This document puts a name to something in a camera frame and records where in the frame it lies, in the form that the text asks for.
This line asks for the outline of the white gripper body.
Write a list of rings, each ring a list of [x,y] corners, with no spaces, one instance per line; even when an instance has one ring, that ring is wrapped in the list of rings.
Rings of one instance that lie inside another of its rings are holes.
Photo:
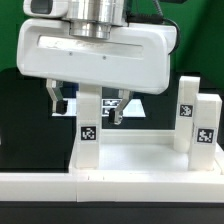
[[[169,85],[173,26],[114,27],[107,40],[75,37],[60,20],[29,19],[19,32],[21,74],[79,84],[160,94]]]

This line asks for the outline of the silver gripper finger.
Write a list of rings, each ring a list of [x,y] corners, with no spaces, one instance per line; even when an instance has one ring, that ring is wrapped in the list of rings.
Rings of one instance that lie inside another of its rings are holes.
[[[123,110],[133,98],[133,92],[130,90],[119,90],[118,97],[121,99],[116,108],[109,111],[108,122],[114,125],[120,125],[123,120]]]
[[[61,93],[62,87],[62,81],[54,79],[46,80],[46,88],[53,102],[52,112],[64,115],[67,112],[68,101],[63,99],[63,95]]]

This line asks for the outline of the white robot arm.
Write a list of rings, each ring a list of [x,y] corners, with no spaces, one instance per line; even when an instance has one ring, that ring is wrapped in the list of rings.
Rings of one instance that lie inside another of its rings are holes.
[[[111,123],[121,123],[133,93],[167,89],[180,30],[161,13],[132,14],[128,0],[24,0],[23,11],[21,74],[117,89]]]

